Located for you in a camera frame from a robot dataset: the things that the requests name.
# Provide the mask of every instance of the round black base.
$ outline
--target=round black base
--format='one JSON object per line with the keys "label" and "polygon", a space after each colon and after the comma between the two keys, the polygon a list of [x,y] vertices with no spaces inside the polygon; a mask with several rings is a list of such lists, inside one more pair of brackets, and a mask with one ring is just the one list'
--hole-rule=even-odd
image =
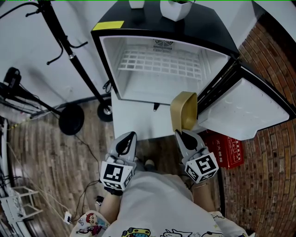
{"label": "round black base", "polygon": [[99,104],[98,111],[97,111],[98,117],[103,122],[111,122],[111,121],[113,121],[111,99],[105,100],[105,105],[111,109],[111,113],[108,114],[108,112],[105,110],[104,106],[102,104]]}
{"label": "round black base", "polygon": [[78,105],[67,105],[62,111],[59,126],[62,133],[75,135],[83,126],[84,112]]}

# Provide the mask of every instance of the black fridge top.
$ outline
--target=black fridge top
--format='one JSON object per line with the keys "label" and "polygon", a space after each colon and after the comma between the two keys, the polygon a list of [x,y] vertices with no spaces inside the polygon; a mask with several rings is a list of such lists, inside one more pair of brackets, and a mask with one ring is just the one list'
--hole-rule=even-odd
{"label": "black fridge top", "polygon": [[174,22],[161,15],[159,1],[145,1],[143,9],[131,9],[128,1],[118,1],[99,22],[124,21],[121,28],[96,30],[92,31],[92,35],[173,39],[238,57],[239,52],[215,10],[199,4],[192,5],[185,19]]}

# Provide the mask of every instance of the black tripod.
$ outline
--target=black tripod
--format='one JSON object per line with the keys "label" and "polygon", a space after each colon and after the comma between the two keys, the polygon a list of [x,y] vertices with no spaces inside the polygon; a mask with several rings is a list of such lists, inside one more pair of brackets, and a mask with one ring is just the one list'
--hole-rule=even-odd
{"label": "black tripod", "polygon": [[49,111],[59,115],[59,127],[66,135],[74,135],[82,128],[84,121],[84,113],[80,106],[75,104],[69,104],[62,112],[50,107],[37,96],[31,94],[28,90],[21,87],[20,71],[16,68],[9,68],[4,78],[4,83],[0,82],[0,96],[6,101],[12,100],[24,106],[32,106],[31,101],[38,103]]}
{"label": "black tripod", "polygon": [[0,19],[4,16],[6,16],[7,14],[9,14],[10,12],[18,9],[21,6],[24,5],[34,5],[36,6],[38,9],[35,12],[32,13],[28,13],[26,14],[26,17],[33,15],[33,14],[37,14],[37,13],[42,13],[49,29],[51,30],[53,36],[55,37],[57,43],[59,44],[60,48],[61,48],[61,54],[51,60],[47,62],[47,65],[50,65],[52,62],[56,61],[57,59],[59,59],[62,54],[63,54],[63,49],[65,49],[65,51],[68,53],[69,55],[69,59],[71,61],[71,63],[73,64],[73,66],[76,68],[77,72],[80,74],[80,76],[82,77],[82,79],[84,80],[84,82],[87,84],[87,86],[90,88],[90,90],[92,91],[92,93],[95,95],[95,97],[98,99],[98,101],[100,102],[99,106],[98,106],[98,116],[102,121],[105,122],[110,122],[113,120],[112,118],[112,107],[111,107],[111,99],[109,100],[104,100],[103,97],[100,95],[100,93],[97,91],[96,87],[94,86],[94,84],[92,83],[92,81],[90,80],[89,76],[87,75],[86,71],[84,70],[84,68],[82,67],[78,57],[74,54],[74,52],[71,50],[71,48],[80,48],[84,45],[87,44],[87,42],[79,45],[79,46],[73,46],[72,44],[70,44],[70,42],[68,41],[67,36],[65,35],[61,24],[56,16],[56,13],[51,5],[50,1],[38,1],[38,3],[35,2],[27,2],[27,3],[23,3],[20,4],[19,6],[13,8],[12,10],[6,12],[4,15],[0,16]]}

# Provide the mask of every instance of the red packaging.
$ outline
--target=red packaging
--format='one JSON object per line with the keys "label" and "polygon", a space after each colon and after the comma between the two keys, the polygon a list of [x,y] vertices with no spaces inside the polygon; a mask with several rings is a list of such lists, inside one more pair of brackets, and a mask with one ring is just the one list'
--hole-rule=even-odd
{"label": "red packaging", "polygon": [[214,153],[219,167],[230,169],[244,163],[241,141],[211,130],[199,135],[209,151]]}

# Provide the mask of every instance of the wire shelf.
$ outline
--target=wire shelf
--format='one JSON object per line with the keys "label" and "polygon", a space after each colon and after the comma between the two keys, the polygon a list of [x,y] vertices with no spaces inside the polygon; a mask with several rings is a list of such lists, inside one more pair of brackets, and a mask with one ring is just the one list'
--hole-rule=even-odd
{"label": "wire shelf", "polygon": [[119,70],[173,74],[202,80],[199,57],[186,51],[157,52],[153,48],[130,46],[123,52]]}

